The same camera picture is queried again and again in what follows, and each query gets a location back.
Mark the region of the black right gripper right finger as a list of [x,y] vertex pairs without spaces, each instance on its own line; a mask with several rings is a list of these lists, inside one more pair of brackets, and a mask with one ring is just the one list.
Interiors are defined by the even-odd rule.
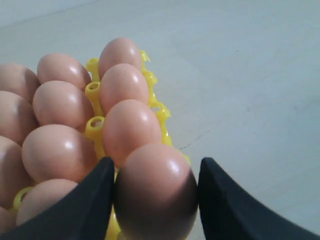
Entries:
[[200,164],[198,202],[207,240],[318,240],[239,186],[211,157]]

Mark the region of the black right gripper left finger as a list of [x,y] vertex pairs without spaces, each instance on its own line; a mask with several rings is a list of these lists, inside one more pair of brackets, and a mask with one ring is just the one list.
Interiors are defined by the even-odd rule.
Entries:
[[112,211],[115,168],[102,158],[92,172],[49,209],[0,236],[2,240],[103,240]]

